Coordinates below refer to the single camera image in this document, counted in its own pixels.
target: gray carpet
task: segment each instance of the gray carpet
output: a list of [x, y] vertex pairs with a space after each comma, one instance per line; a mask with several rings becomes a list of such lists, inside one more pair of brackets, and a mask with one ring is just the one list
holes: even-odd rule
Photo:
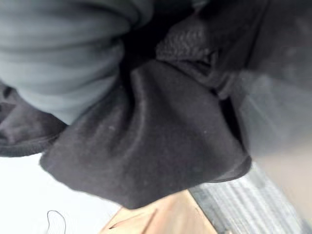
[[244, 177], [190, 189], [219, 234], [312, 234], [257, 165]]

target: sleeve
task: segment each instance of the sleeve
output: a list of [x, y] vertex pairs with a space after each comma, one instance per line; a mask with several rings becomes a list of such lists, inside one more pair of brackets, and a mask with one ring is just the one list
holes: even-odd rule
[[118, 79], [118, 39], [145, 24], [152, 0], [3, 0], [0, 79], [67, 124]]

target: black wire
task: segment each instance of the black wire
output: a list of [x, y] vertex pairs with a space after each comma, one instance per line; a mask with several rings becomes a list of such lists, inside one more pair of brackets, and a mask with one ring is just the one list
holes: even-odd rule
[[64, 234], [66, 234], [66, 219], [64, 218], [64, 216], [63, 216], [60, 212], [54, 211], [54, 210], [48, 211], [48, 213], [47, 213], [48, 224], [49, 224], [47, 233], [48, 233], [49, 230], [50, 230], [50, 218], [49, 218], [49, 214], [50, 214], [51, 212], [55, 212], [55, 213], [59, 214], [59, 215], [62, 217], [62, 219], [64, 220], [64, 224], [65, 224]]

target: wooden surface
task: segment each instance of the wooden surface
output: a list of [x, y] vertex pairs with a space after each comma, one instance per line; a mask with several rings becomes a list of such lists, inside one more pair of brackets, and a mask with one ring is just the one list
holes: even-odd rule
[[188, 191], [137, 210], [121, 209], [100, 234], [217, 234]]

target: black cloth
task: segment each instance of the black cloth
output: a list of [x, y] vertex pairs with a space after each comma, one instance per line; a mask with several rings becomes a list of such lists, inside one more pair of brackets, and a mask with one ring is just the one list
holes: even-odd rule
[[118, 88], [62, 133], [42, 167], [127, 208], [244, 175], [251, 158], [221, 100], [246, 63], [267, 2], [226, 2], [173, 26], [156, 59], [128, 54]]
[[54, 116], [23, 101], [16, 90], [0, 83], [0, 155], [28, 156], [53, 145], [66, 128]]

